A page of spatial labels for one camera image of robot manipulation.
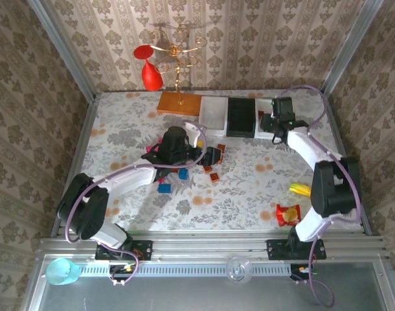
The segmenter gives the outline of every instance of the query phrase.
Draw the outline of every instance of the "orange wooden board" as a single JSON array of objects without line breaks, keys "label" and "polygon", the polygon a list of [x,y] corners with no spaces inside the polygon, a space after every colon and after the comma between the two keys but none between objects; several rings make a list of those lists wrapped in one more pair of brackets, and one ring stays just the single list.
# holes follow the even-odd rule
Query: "orange wooden board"
[{"label": "orange wooden board", "polygon": [[175,113],[177,115],[199,116],[201,95],[181,93],[183,104],[179,104],[179,95],[173,92],[163,92],[157,112]]}]

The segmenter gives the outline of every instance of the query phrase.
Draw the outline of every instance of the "cable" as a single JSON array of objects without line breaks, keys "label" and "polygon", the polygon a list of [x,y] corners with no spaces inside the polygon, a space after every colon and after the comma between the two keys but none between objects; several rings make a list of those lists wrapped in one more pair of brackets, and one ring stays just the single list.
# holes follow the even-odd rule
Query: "cable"
[{"label": "cable", "polygon": [[[327,228],[335,221],[341,221],[341,222],[347,222],[349,224],[357,224],[360,223],[361,221],[361,202],[360,202],[360,197],[359,197],[359,193],[357,191],[356,186],[354,185],[353,179],[351,178],[351,176],[349,175],[349,173],[347,172],[347,170],[344,168],[344,166],[340,163],[340,161],[330,152],[329,149],[327,149],[326,147],[324,147],[318,140],[316,140],[316,138],[314,138],[314,136],[311,134],[311,129],[324,117],[324,115],[326,114],[326,105],[328,106],[330,103],[328,102],[327,97],[316,87],[310,86],[308,84],[302,84],[299,86],[293,86],[290,89],[285,90],[284,92],[282,92],[281,95],[283,95],[284,93],[292,90],[292,89],[312,89],[313,91],[318,92],[318,94],[321,96],[322,99],[322,105],[323,105],[323,111],[320,114],[320,116],[315,119],[308,127],[307,127],[307,135],[308,137],[311,139],[311,141],[313,141],[313,143],[315,143],[315,145],[317,147],[319,147],[324,153],[326,153],[328,155],[328,157],[330,159],[332,159],[335,164],[339,167],[340,171],[343,173],[343,175],[345,176],[345,178],[347,179],[347,182],[353,192],[353,196],[354,196],[354,201],[355,201],[355,207],[356,207],[356,218],[355,220],[350,220],[350,219],[345,219],[339,216],[334,216],[332,218],[330,218],[328,220],[328,223],[325,224],[323,226],[323,228],[317,233],[317,236],[315,237],[313,244],[311,245],[311,249],[310,249],[310,255],[308,258],[308,278],[310,280],[310,288],[311,291],[313,292],[314,298],[322,305],[325,306],[326,308],[332,308],[335,304],[335,296],[334,293],[332,292],[332,290],[330,289],[330,287],[328,287],[325,283],[320,282],[320,281],[316,281],[313,280],[313,273],[312,273],[312,265],[313,265],[313,255],[314,255],[314,247],[319,239],[319,236],[321,236],[325,230],[327,230]],[[317,284],[321,284],[323,285],[332,295],[332,302],[330,304],[326,304],[324,303],[317,295],[317,293],[315,292],[314,289],[314,285],[313,285],[313,281],[316,282]]]},{"label": "cable", "polygon": [[[80,194],[80,196],[76,199],[76,201],[74,202],[73,207],[71,208],[69,215],[68,215],[68,219],[67,219],[67,223],[65,225],[65,239],[68,241],[68,243],[75,243],[77,241],[79,241],[79,237],[76,237],[75,239],[71,239],[71,237],[69,236],[69,230],[71,228],[71,222],[73,220],[75,211],[78,207],[78,204],[80,204],[80,202],[82,201],[82,199],[84,198],[84,196],[91,191],[91,189],[101,185],[102,183],[113,179],[114,177],[117,177],[121,174],[124,174],[126,172],[129,172],[130,170],[136,170],[138,168],[146,168],[146,167],[154,167],[154,168],[188,168],[188,167],[192,167],[194,166],[196,163],[198,163],[206,154],[206,150],[207,150],[207,140],[206,140],[206,136],[205,133],[203,133],[203,130],[200,128],[200,126],[198,126],[195,122],[189,121],[189,120],[185,120],[185,122],[190,123],[191,125],[194,125],[200,132],[200,135],[202,136],[202,140],[203,140],[203,147],[202,147],[202,153],[201,155],[192,163],[189,164],[185,164],[185,165],[163,165],[163,164],[159,164],[159,165],[155,165],[155,164],[139,164],[139,165],[131,165],[129,167],[125,167],[122,170],[119,170],[117,172],[111,173],[110,175],[94,182],[93,184],[91,184],[90,186],[88,186],[87,188],[84,189],[84,191],[82,191],[82,193]],[[135,259],[136,265],[135,265],[135,269],[133,271],[133,273],[124,281],[122,281],[122,284],[124,284],[125,282],[128,282],[136,273],[137,270],[139,269],[139,259],[137,258],[137,256],[130,252],[130,251],[124,251],[121,249],[115,249],[115,248],[111,248],[109,246],[106,246],[104,244],[100,244],[102,247],[112,251],[112,252],[117,252],[117,253],[125,253],[125,254],[129,254],[130,256],[132,256]]]}]

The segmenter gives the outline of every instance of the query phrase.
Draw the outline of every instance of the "table surface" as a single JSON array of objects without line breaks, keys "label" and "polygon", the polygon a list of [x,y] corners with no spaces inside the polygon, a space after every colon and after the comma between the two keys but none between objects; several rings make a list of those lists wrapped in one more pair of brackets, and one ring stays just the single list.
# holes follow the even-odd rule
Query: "table surface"
[{"label": "table surface", "polygon": [[[221,97],[272,98],[280,90],[196,91]],[[82,171],[90,176],[129,165],[146,153],[172,125],[197,117],[158,114],[161,92],[104,93],[85,153]],[[323,109],[318,94],[308,90],[288,93],[297,119],[311,123]],[[336,150],[333,134],[324,116],[313,130],[316,138]],[[220,181],[212,183],[201,166],[189,169],[188,180],[171,173],[166,183],[171,194],[159,194],[158,183],[139,187],[109,202],[106,217],[127,230],[278,229],[276,204],[299,204],[303,217],[311,207],[309,198],[289,191],[292,183],[311,185],[313,172],[294,150],[268,139],[220,137],[209,146],[226,145],[221,165],[213,171]],[[361,230],[360,225],[334,224],[332,229]]]}]

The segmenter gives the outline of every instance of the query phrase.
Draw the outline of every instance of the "snack bag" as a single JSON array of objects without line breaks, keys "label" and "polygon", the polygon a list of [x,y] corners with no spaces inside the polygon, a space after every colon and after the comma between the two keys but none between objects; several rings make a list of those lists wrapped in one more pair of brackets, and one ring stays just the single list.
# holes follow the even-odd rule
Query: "snack bag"
[{"label": "snack bag", "polygon": [[284,225],[297,225],[301,221],[300,205],[282,207],[276,205],[276,219],[280,227]]}]

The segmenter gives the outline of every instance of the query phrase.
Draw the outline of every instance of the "purple cable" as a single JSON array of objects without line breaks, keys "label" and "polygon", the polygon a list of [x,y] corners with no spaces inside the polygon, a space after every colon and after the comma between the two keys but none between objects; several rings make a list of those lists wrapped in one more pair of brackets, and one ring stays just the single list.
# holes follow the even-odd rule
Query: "purple cable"
[{"label": "purple cable", "polygon": [[[320,282],[320,281],[316,281],[313,280],[313,272],[312,272],[312,262],[313,262],[313,255],[314,255],[314,247],[318,241],[318,236],[322,235],[325,230],[327,230],[327,228],[330,226],[330,224],[332,222],[334,222],[335,220],[341,221],[341,222],[347,222],[349,224],[357,224],[360,223],[361,221],[361,202],[360,202],[360,197],[359,197],[359,193],[357,191],[356,186],[354,185],[354,182],[352,180],[352,178],[350,177],[349,173],[346,171],[346,169],[344,168],[344,166],[342,166],[342,164],[340,163],[339,160],[337,160],[337,158],[331,154],[331,152],[329,151],[329,149],[327,149],[326,147],[324,147],[318,140],[316,140],[316,138],[314,138],[314,136],[311,134],[311,129],[324,117],[324,115],[326,114],[326,104],[329,105],[330,103],[328,102],[327,97],[321,93],[321,91],[319,89],[317,89],[316,87],[310,86],[308,84],[302,84],[299,86],[293,86],[290,89],[285,90],[284,92],[281,93],[281,95],[283,95],[284,93],[292,90],[292,89],[312,89],[316,92],[318,92],[318,94],[321,96],[322,99],[322,105],[323,105],[323,111],[321,113],[321,115],[315,119],[307,128],[307,135],[308,137],[315,143],[316,146],[318,146],[324,153],[326,153],[328,155],[328,157],[330,159],[332,159],[335,164],[339,167],[339,169],[341,170],[341,172],[343,173],[343,175],[345,176],[345,178],[347,179],[347,182],[350,186],[350,188],[352,189],[353,192],[353,196],[354,196],[354,201],[355,201],[355,207],[356,207],[356,218],[355,220],[349,220],[349,219],[345,219],[342,217],[333,217],[331,218],[331,220],[317,233],[317,236],[315,237],[313,244],[311,245],[311,249],[310,249],[310,255],[308,258],[308,278],[310,279],[310,288],[311,291],[313,292],[313,295],[315,297],[315,299],[322,305],[325,306],[326,308],[332,308],[335,304],[335,297],[334,297],[334,293],[332,292],[332,290],[330,289],[329,286],[327,286],[325,283]],[[313,285],[313,281],[315,282],[319,282],[319,284],[323,285],[332,295],[332,302],[328,305],[326,305],[321,299],[319,299],[317,293],[315,292],[314,289],[314,285]]]},{"label": "purple cable", "polygon": [[[116,176],[118,176],[118,175],[121,175],[121,174],[124,174],[124,173],[126,173],[126,172],[129,172],[130,170],[135,170],[135,169],[144,168],[144,167],[155,167],[155,168],[188,168],[188,167],[192,167],[193,165],[195,165],[196,163],[198,163],[198,162],[205,156],[205,154],[206,154],[206,149],[207,149],[207,140],[206,140],[205,133],[203,133],[203,130],[202,130],[202,129],[200,128],[200,126],[198,126],[196,123],[194,123],[194,122],[192,122],[192,121],[189,121],[189,120],[185,120],[185,122],[194,125],[194,126],[199,130],[199,132],[200,132],[200,134],[201,134],[201,136],[202,136],[202,138],[203,138],[203,147],[202,147],[202,153],[201,153],[201,155],[200,155],[195,161],[193,161],[192,163],[185,164],[185,165],[139,164],[139,165],[136,165],[136,166],[129,166],[129,167],[126,167],[126,168],[124,168],[124,169],[122,169],[122,170],[119,170],[118,172],[111,173],[111,174],[108,175],[107,177],[102,178],[102,179],[100,179],[100,180],[94,182],[93,184],[91,184],[90,186],[88,186],[87,188],[85,188],[84,191],[82,191],[82,193],[81,193],[80,196],[76,199],[76,201],[74,202],[73,207],[71,208],[71,210],[70,210],[70,212],[69,212],[68,219],[67,219],[67,223],[66,223],[66,225],[65,225],[65,239],[68,241],[68,243],[75,243],[75,242],[77,242],[77,241],[80,239],[80,238],[76,237],[74,240],[72,240],[72,239],[70,238],[70,236],[69,236],[69,230],[70,230],[70,228],[71,228],[71,222],[72,222],[72,219],[73,219],[73,217],[74,217],[76,208],[78,207],[78,204],[81,202],[81,200],[84,198],[84,196],[85,196],[89,191],[91,191],[91,189],[95,188],[95,187],[98,186],[98,185],[101,185],[103,182],[105,182],[105,181],[107,181],[107,180],[113,179],[114,177],[116,177]],[[135,259],[136,268],[134,269],[134,272],[125,280],[125,282],[128,282],[128,281],[137,273],[138,266],[139,266],[139,259],[137,258],[137,256],[136,256],[134,253],[130,252],[130,251],[123,251],[123,250],[120,250],[120,249],[114,249],[114,248],[111,248],[111,247],[109,247],[109,246],[105,246],[105,245],[103,245],[103,244],[101,244],[101,245],[102,245],[103,247],[105,247],[106,249],[110,250],[110,251],[115,251],[115,252],[119,252],[119,253],[126,253],[126,254],[129,254],[130,256],[132,256],[132,257]]]}]

